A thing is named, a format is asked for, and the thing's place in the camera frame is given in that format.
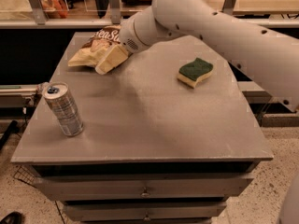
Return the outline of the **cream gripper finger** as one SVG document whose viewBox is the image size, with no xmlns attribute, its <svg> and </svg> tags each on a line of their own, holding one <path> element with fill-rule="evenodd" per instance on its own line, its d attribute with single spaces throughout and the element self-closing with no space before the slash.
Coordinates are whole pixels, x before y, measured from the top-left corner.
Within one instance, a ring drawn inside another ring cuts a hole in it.
<svg viewBox="0 0 299 224">
<path fill-rule="evenodd" d="M 129 51 L 121 44 L 113 45 L 95 66 L 95 71 L 104 75 L 116 68 L 129 58 Z"/>
</svg>

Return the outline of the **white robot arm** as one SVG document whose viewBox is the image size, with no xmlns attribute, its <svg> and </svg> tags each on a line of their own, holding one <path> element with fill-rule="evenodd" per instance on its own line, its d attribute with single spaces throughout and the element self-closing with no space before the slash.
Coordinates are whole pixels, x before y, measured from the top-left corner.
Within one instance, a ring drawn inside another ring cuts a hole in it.
<svg viewBox="0 0 299 224">
<path fill-rule="evenodd" d="M 138 53 L 185 35 L 203 41 L 292 112 L 298 109 L 298 40 L 219 12 L 204 0 L 152 0 L 122 24 L 117 49 Z"/>
</svg>

